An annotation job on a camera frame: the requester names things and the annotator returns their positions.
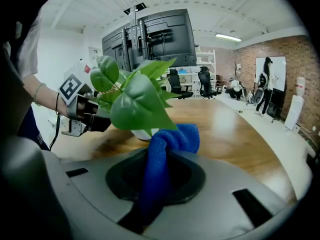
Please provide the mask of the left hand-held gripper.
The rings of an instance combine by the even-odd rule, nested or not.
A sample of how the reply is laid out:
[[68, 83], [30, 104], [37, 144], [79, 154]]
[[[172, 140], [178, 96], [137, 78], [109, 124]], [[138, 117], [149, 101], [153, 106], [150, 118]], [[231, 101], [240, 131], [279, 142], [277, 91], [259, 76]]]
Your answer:
[[71, 73], [58, 88], [66, 104], [68, 124], [66, 136], [80, 137], [86, 132], [104, 132], [111, 125], [110, 116], [99, 107], [94, 98], [98, 92]]

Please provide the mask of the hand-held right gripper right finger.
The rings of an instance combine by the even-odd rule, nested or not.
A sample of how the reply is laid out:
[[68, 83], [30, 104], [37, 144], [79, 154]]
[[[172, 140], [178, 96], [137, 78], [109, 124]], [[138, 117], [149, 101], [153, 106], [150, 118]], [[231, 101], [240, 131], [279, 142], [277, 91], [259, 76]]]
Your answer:
[[198, 158], [198, 155], [186, 151], [168, 151], [167, 165], [171, 190], [165, 196], [165, 206], [185, 204], [202, 190], [206, 182], [206, 173], [199, 165]]

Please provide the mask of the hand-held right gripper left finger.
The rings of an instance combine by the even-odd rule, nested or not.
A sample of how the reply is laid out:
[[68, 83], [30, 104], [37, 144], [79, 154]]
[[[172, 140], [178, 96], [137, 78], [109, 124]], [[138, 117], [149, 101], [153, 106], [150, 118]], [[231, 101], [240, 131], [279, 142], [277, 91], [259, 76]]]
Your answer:
[[148, 150], [141, 149], [113, 165], [105, 180], [110, 190], [119, 198], [136, 202], [142, 190]]

